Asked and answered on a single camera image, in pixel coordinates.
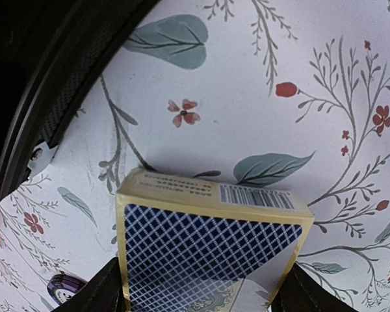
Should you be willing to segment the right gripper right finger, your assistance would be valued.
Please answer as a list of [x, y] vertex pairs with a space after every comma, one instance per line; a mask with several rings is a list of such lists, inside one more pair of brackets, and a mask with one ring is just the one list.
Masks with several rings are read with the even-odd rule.
[[294, 264], [271, 304], [273, 312], [356, 312]]

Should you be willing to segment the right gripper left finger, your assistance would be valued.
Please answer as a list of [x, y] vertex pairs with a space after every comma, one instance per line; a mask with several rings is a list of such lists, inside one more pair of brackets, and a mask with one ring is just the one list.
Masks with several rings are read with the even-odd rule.
[[125, 312], [118, 257], [113, 257], [77, 294], [54, 311]]

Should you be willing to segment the blue playing card box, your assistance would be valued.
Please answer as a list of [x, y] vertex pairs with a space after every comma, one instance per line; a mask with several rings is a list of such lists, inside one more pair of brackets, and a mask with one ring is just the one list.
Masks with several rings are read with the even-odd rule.
[[267, 311], [313, 224], [287, 190], [137, 168], [116, 194], [128, 311]]

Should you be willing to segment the black poker case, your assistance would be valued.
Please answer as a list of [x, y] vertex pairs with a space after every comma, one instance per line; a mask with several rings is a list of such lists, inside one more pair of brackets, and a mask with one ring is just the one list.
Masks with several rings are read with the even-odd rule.
[[0, 200], [37, 174], [155, 1], [0, 1]]

